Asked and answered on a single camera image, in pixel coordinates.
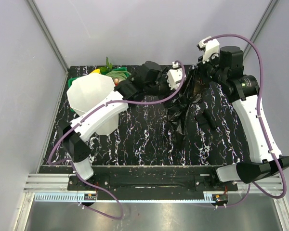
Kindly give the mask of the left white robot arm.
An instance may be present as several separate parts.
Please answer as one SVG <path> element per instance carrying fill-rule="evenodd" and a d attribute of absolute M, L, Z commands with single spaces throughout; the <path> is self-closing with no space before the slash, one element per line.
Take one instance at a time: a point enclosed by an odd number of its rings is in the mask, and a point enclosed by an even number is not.
<path fill-rule="evenodd" d="M 106 95 L 86 113 L 65 124 L 62 136 L 53 148 L 60 145 L 71 155 L 72 167 L 78 176 L 78 185 L 84 190 L 90 190 L 95 184 L 94 171 L 89 161 L 90 149 L 87 140 L 94 134 L 108 135 L 118 127 L 119 113 L 127 110 L 131 104 L 154 105 L 164 103 L 173 98 L 181 88 L 185 72 L 179 61 L 173 62 L 172 68 L 163 71 L 155 62 L 147 61 L 139 66 L 128 77 L 118 84 L 108 83 L 108 76 L 98 73 L 89 74 L 75 80 L 81 83 L 89 77 L 101 78 L 106 88 Z M 145 102 L 146 95 L 163 95 L 167 97 L 153 102 Z"/>

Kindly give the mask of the white translucent trash bin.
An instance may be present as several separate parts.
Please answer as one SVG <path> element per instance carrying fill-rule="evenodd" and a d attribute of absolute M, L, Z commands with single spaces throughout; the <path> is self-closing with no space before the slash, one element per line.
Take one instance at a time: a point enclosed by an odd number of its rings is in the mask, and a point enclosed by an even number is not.
<path fill-rule="evenodd" d="M 115 84 L 111 77 L 93 73 L 79 77 L 67 90 L 70 107 L 79 115 L 71 127 L 83 141 L 88 141 L 94 133 L 109 135 L 118 128 L 119 113 L 127 110 L 126 103 L 113 103 L 122 98 L 114 92 Z"/>

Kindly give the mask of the black trash bag roll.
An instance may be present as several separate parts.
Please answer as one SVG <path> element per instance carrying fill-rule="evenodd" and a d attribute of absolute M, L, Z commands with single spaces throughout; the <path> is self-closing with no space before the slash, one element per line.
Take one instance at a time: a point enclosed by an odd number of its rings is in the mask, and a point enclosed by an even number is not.
<path fill-rule="evenodd" d="M 198 125 L 201 128 L 211 128 L 213 130 L 216 130 L 218 127 L 215 117 L 207 109 L 205 109 L 203 112 L 196 115 L 195 120 L 198 122 Z"/>

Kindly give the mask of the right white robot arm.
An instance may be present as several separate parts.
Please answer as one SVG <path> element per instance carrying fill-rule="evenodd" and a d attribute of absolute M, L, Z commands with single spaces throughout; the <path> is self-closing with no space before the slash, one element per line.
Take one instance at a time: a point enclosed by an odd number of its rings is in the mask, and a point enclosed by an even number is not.
<path fill-rule="evenodd" d="M 197 45 L 204 51 L 199 57 L 197 75 L 202 82 L 218 83 L 236 111 L 249 147 L 250 161 L 226 165 L 209 179 L 219 191 L 227 181 L 251 183 L 278 174 L 289 167 L 289 156 L 283 156 L 274 143 L 260 101 L 257 79 L 244 74 L 243 51 L 237 46 Z"/>

